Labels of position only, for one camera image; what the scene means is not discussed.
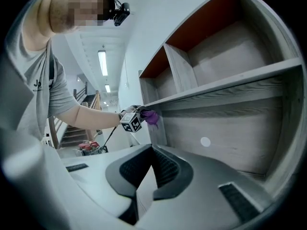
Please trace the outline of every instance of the ceiling light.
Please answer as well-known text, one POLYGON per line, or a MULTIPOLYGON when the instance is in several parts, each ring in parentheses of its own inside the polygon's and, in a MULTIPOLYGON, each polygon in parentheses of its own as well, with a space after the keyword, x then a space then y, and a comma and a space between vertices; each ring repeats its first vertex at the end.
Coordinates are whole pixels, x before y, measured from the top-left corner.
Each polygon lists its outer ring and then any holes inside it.
POLYGON ((106 87, 106 91, 107 91, 108 93, 110 93, 110 92, 111 92, 111 90, 110 90, 110 85, 106 84, 105 87, 106 87))
POLYGON ((104 50, 98 51, 98 58, 100 63, 100 68, 103 76, 107 76, 107 69, 106 69, 106 52, 104 50))

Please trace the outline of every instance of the stair railing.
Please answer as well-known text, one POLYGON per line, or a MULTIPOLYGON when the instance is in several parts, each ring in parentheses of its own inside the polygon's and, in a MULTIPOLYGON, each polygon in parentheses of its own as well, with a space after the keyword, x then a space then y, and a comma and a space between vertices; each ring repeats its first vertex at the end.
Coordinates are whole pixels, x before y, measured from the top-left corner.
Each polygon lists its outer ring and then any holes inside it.
MULTIPOLYGON (((86 107, 89 107, 91 109, 95 109, 95 110, 101 110, 100 107, 100 95, 99 95, 99 91, 96 91, 96 95, 91 103, 90 106, 88 106, 88 102, 82 102, 81 105, 84 105, 86 107)), ((95 137, 97 136, 97 131, 96 130, 86 130, 86 136, 88 140, 94 140, 95 137)))
MULTIPOLYGON (((76 89, 73 90, 73 97, 75 97, 77 101, 79 101, 85 94, 87 95, 87 82, 85 82, 85 87, 81 89, 78 93, 76 89)), ((63 121, 59 120, 58 118, 55 118, 54 116, 51 116, 48 119, 48 122, 53 146, 55 149, 59 149, 59 139, 57 136, 57 132, 63 124, 63 121)))

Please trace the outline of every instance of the man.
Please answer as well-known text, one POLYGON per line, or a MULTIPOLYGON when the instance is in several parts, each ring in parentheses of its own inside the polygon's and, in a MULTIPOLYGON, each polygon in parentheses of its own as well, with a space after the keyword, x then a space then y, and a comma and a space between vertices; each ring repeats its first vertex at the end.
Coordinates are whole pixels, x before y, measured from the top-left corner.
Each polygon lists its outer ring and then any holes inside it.
POLYGON ((104 129, 118 125, 126 111, 133 111, 130 107, 116 114, 79 105, 68 92, 63 66, 51 51, 55 34, 71 33, 91 21, 109 19, 112 3, 113 0, 35 0, 17 18, 5 40, 5 67, 21 75, 34 94, 18 130, 41 140, 46 119, 52 115, 74 127, 104 129), (54 80, 50 84, 51 67, 54 80))

